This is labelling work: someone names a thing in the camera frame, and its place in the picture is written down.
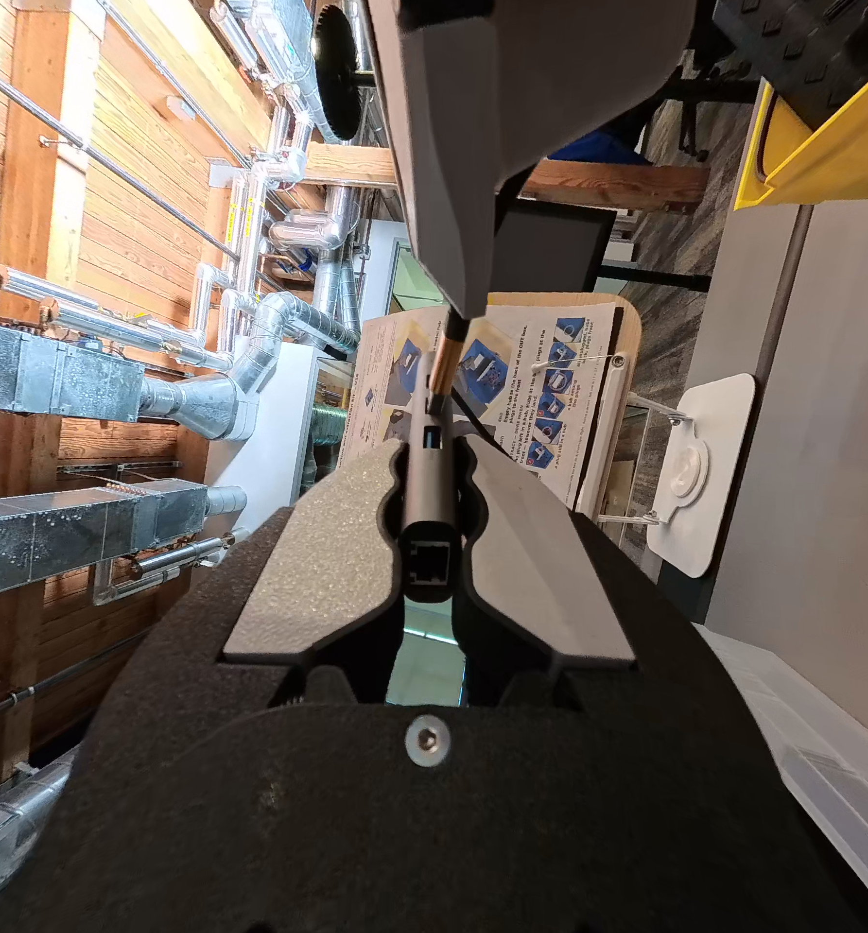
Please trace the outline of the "large round silver duct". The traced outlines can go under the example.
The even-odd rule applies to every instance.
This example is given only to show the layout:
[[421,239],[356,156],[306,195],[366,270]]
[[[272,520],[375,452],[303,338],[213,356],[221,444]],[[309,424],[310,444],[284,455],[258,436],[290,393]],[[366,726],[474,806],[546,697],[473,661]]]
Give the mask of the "large round silver duct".
[[206,439],[246,440],[290,328],[347,354],[360,340],[299,297],[273,293],[257,305],[241,355],[225,374],[169,382],[147,377],[136,361],[0,327],[0,412],[121,423],[161,417]]

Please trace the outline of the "galvanised rectangular air duct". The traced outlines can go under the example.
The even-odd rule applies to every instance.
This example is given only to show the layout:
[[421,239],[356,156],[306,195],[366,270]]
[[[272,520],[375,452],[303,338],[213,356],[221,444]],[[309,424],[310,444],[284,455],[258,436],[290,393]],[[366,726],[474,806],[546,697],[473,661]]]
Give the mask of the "galvanised rectangular air duct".
[[218,1],[208,15],[248,76],[271,95],[282,96],[292,114],[309,121],[326,143],[342,142],[320,98],[313,20],[304,2]]
[[202,530],[207,518],[241,512],[239,486],[166,479],[0,498],[0,592]]

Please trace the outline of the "black usb hub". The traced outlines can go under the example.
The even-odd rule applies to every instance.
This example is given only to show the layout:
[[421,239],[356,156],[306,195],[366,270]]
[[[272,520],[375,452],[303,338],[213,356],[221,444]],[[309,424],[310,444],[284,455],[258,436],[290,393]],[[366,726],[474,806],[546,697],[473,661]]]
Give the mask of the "black usb hub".
[[868,83],[868,1],[719,1],[713,21],[812,131]]

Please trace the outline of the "printed instruction sheet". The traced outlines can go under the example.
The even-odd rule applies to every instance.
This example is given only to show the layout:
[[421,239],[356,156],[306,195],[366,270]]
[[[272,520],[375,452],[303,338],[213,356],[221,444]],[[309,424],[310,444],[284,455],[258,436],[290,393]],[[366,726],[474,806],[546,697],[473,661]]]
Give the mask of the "printed instruction sheet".
[[[453,386],[511,458],[568,507],[590,474],[610,348],[623,319],[613,302],[492,306],[470,325]],[[362,330],[338,467],[389,439],[408,441],[424,356],[447,315],[434,306]]]

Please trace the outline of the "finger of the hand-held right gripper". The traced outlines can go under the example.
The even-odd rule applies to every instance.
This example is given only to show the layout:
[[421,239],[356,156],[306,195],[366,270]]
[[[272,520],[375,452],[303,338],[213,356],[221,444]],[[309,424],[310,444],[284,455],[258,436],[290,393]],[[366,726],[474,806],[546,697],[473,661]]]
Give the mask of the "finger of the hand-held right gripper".
[[659,89],[695,6],[365,2],[410,243],[464,320],[486,310],[503,184]]

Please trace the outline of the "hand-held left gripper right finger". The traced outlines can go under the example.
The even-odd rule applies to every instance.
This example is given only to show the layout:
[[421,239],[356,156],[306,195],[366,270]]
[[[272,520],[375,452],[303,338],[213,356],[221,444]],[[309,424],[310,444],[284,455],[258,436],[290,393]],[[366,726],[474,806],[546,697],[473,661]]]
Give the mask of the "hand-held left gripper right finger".
[[633,665],[636,655],[565,504],[480,437],[463,455],[469,535],[453,627],[479,665]]

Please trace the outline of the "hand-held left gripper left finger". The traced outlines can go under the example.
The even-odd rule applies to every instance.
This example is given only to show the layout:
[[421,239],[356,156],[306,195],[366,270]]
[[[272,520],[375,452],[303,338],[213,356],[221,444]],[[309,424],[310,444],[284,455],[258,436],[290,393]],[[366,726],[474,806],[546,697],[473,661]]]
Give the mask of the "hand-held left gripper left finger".
[[399,557],[385,510],[398,492],[404,448],[390,439],[300,498],[223,647],[225,659],[302,662],[393,603]]

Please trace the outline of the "yellow plastic bin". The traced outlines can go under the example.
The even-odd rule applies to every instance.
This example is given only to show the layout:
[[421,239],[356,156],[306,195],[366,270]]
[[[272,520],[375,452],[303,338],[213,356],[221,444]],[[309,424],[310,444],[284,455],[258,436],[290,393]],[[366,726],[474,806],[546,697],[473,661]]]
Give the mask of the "yellow plastic bin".
[[868,84],[817,131],[763,82],[734,209],[868,201]]

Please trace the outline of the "black monitor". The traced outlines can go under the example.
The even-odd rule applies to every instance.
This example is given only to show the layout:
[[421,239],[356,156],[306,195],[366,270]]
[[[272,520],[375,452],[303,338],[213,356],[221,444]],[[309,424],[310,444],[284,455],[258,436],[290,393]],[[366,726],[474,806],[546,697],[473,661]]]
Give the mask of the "black monitor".
[[516,200],[494,241],[490,291],[592,292],[615,219],[605,208]]

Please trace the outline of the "wooden ceiling beam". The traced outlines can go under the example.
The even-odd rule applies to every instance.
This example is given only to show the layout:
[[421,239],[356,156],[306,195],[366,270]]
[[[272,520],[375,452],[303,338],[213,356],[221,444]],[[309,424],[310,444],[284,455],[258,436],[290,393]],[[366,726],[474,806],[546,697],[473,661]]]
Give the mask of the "wooden ceiling beam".
[[[526,199],[630,211],[691,213],[703,200],[705,166],[623,166],[544,159],[521,190]],[[391,152],[367,146],[307,149],[304,184],[395,190]]]

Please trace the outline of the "clear plastic bin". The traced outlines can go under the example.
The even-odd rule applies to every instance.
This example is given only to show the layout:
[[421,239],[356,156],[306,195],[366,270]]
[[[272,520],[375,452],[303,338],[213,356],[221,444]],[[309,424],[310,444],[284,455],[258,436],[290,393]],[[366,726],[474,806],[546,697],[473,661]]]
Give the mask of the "clear plastic bin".
[[868,729],[773,652],[694,627],[743,695],[784,783],[868,888]]

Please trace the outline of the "white stand base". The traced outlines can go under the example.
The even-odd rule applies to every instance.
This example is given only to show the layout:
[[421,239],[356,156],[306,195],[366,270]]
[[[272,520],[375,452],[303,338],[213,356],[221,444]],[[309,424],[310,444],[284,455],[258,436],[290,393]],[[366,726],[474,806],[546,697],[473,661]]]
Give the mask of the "white stand base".
[[678,409],[627,394],[630,406],[671,425],[650,510],[639,516],[601,514],[601,524],[648,528],[647,546],[690,578],[708,571],[756,396],[755,379],[737,374],[693,387]]

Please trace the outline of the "silver insulated pipes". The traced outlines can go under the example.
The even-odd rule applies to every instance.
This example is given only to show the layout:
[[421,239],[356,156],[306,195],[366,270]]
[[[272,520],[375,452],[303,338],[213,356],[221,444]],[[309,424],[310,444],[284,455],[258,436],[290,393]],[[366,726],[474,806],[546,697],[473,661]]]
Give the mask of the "silver insulated pipes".
[[180,213],[171,204],[165,202],[152,190],[146,188],[134,175],[117,165],[112,159],[86,143],[81,136],[70,130],[64,123],[57,121],[52,115],[38,104],[18,93],[11,86],[3,86],[2,90],[8,92],[8,98],[18,104],[27,113],[43,122],[47,127],[55,130],[60,138],[59,142],[78,148],[84,154],[101,164],[105,169],[121,178],[139,193],[146,196],[151,202],[160,206],[175,219],[190,227],[209,243],[217,247],[224,256],[235,265],[230,272],[201,264],[200,292],[192,299],[192,320],[194,324],[189,329],[180,329],[150,315],[142,317],[128,317],[102,308],[94,300],[84,297],[64,286],[36,277],[32,274],[21,273],[6,265],[0,264],[0,293],[29,300],[38,300],[43,304],[49,301],[58,305],[57,317],[50,317],[51,309],[40,312],[38,323],[28,322],[0,316],[0,326],[19,328],[33,334],[41,335],[53,323],[93,336],[114,344],[121,344],[148,352],[161,352],[167,356],[194,367],[211,368],[225,371],[233,365],[233,340],[238,325],[233,319],[224,314],[221,328],[218,333],[218,349],[210,351],[206,347],[207,339],[207,313],[209,311],[209,291],[218,287],[223,293],[230,289],[237,290],[242,279],[241,265],[251,255],[251,250],[258,245],[254,234],[260,231],[260,221],[253,218],[253,204],[240,207],[238,197],[231,196],[228,234],[230,241],[236,242],[237,247],[225,244],[208,235],[186,215]]

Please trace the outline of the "grey usb hub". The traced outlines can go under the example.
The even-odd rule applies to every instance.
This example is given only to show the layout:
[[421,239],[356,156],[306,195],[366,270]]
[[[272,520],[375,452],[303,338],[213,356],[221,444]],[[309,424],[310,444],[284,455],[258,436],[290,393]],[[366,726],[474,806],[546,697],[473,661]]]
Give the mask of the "grey usb hub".
[[427,604],[451,598],[461,551],[451,401],[428,411],[434,360],[428,353],[418,361],[399,534],[404,594]]

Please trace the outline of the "instruction sheet on stand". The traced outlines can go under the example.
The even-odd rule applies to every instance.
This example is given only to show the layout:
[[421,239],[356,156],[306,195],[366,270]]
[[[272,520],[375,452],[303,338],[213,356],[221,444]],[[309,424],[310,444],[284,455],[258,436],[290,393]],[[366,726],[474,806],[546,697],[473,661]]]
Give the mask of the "instruction sheet on stand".
[[612,294],[498,292],[486,321],[511,341],[506,386],[487,409],[495,439],[596,519],[638,357],[638,311]]

